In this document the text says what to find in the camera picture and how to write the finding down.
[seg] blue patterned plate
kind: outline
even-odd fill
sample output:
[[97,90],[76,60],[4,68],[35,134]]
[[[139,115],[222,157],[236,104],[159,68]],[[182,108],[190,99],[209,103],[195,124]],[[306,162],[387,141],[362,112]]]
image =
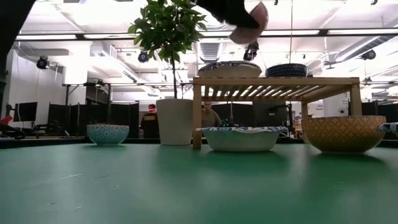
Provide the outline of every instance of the blue patterned plate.
[[377,128],[378,131],[395,133],[398,132],[398,122],[395,123],[384,123]]
[[199,69],[199,77],[258,77],[261,68],[250,62],[229,61],[209,63]]
[[240,133],[258,133],[262,131],[268,132],[276,132],[276,131],[288,131],[289,129],[283,126],[279,127],[244,127],[244,128],[229,128],[229,127],[222,127],[222,128],[197,128],[197,131],[237,131]]

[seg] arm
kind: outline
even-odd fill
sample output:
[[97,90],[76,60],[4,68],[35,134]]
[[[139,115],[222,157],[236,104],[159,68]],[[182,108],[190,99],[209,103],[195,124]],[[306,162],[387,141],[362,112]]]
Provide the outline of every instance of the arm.
[[215,126],[218,127],[218,126],[221,125],[221,119],[220,119],[220,117],[218,116],[218,114],[215,111],[213,111],[213,112],[214,112],[214,116],[216,117]]

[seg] white pot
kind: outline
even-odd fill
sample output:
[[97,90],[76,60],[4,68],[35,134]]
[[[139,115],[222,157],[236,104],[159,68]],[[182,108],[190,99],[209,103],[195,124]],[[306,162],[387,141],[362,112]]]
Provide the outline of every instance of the white pot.
[[164,99],[156,101],[160,143],[185,146],[192,139],[192,100]]

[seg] wooden rack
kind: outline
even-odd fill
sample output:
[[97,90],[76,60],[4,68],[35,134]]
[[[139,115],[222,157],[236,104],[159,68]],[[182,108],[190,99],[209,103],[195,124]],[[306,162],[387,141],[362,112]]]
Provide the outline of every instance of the wooden rack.
[[201,128],[202,101],[301,101],[302,118],[306,119],[308,103],[346,92],[349,92],[351,114],[362,115],[359,78],[195,77],[193,78],[193,148],[201,148],[201,131],[196,131],[196,128]]

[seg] green table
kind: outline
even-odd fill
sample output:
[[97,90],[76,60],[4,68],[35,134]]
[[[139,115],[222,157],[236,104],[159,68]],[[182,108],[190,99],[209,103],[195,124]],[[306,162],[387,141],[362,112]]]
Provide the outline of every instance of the green table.
[[397,223],[398,151],[225,154],[89,144],[0,150],[0,223]]

